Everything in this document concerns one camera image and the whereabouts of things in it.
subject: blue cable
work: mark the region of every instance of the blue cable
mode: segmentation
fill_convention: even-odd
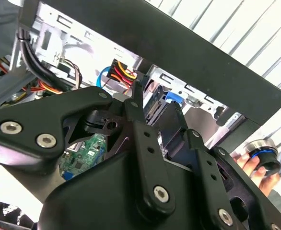
[[[99,156],[94,160],[93,166],[97,164],[99,158],[103,155],[103,153],[104,153],[104,148],[100,148]]]
[[[111,69],[111,67],[109,66],[109,67],[105,67],[100,73],[99,73],[99,76],[98,76],[98,78],[97,78],[97,82],[96,82],[96,86],[98,86],[98,87],[100,87],[100,88],[102,88],[102,86],[101,86],[101,78],[102,78],[102,74],[104,73],[104,72],[109,72],[110,71],[110,69]]]
[[[257,152],[255,155],[253,155],[251,158],[254,158],[255,156],[259,155],[260,153],[274,153],[272,150],[262,150],[260,152]]]

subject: black plastic arm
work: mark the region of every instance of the black plastic arm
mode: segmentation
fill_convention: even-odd
[[[178,104],[151,127],[138,81],[133,92],[121,102],[88,87],[0,109],[0,164],[24,173],[50,173],[69,145],[94,133],[107,136],[106,160],[50,194],[39,230],[281,229],[281,214],[228,153],[207,149],[201,135],[187,129]],[[8,121],[19,131],[5,130]],[[167,143],[167,157],[180,165],[163,159],[154,128]],[[41,146],[41,134],[56,143]]]

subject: blue ring part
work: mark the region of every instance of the blue ring part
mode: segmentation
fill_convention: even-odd
[[[98,86],[98,87],[100,87],[100,88],[102,88],[102,86],[101,86],[101,78],[102,78],[102,74],[104,73],[104,72],[109,72],[110,71],[110,69],[111,69],[111,67],[109,66],[109,67],[105,67],[100,73],[99,73],[99,76],[98,76],[98,78],[97,78],[97,82],[96,82],[96,86]]]
[[[255,156],[259,155],[260,153],[274,153],[273,150],[262,150],[260,152],[257,152],[255,155],[253,155],[251,158],[254,158]]]

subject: cable bundle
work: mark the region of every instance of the cable bundle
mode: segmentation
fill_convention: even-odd
[[[116,66],[113,66],[112,68],[112,73],[110,74],[110,76],[112,78],[114,78],[115,80],[123,83],[126,87],[126,91],[125,91],[125,94],[128,92],[128,90],[130,89],[133,81],[136,79],[136,76],[133,75],[133,72],[130,71],[130,70],[127,70],[129,71],[130,73],[127,73],[124,68],[122,67],[122,64],[117,61],[117,64],[118,64],[118,68],[121,70],[119,70]],[[106,67],[103,69],[103,71],[100,72],[99,76],[98,76],[98,79],[97,79],[97,86],[98,87],[101,87],[101,77],[102,77],[102,74],[104,72],[109,72],[111,70],[111,67]]]
[[[79,89],[83,80],[83,76],[80,72],[80,69],[77,65],[75,65],[72,61],[68,59],[63,59],[63,62],[65,62],[70,67],[74,68],[74,74],[75,74],[75,88]]]
[[[66,85],[46,67],[44,67],[36,57],[30,44],[30,35],[27,31],[19,28],[18,39],[21,42],[20,49],[24,63],[28,69],[41,81],[47,88],[56,89],[58,92],[66,92]]]

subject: metal frame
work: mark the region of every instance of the metal frame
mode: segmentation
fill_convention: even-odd
[[[258,125],[281,108],[281,90],[144,0],[78,0],[73,9],[69,0],[44,3]]]

